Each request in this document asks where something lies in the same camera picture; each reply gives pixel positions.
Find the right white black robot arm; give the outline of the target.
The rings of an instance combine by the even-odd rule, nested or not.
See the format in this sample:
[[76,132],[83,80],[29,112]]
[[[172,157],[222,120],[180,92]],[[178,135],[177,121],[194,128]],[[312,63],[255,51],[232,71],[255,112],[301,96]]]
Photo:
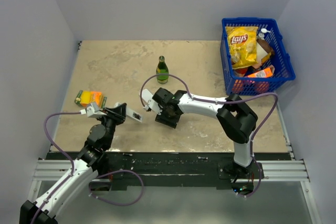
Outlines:
[[251,165],[251,135],[256,129],[257,114],[236,94],[226,98],[210,98],[178,90],[174,94],[160,88],[151,94],[148,107],[156,113],[155,120],[176,128],[181,115],[197,114],[217,119],[224,132],[234,142],[234,173],[246,178]]

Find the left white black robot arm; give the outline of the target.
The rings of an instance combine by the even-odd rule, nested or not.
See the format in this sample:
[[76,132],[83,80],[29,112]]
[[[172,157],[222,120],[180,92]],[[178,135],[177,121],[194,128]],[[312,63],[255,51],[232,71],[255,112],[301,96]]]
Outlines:
[[76,159],[62,151],[70,160],[71,167],[42,196],[34,202],[25,201],[20,208],[19,223],[57,223],[57,216],[77,197],[80,191],[94,178],[108,174],[109,165],[105,151],[111,147],[116,126],[124,123],[127,104],[119,103],[113,108],[98,108],[91,103],[79,112],[65,112],[65,115],[86,115],[95,118],[100,124],[94,125]]

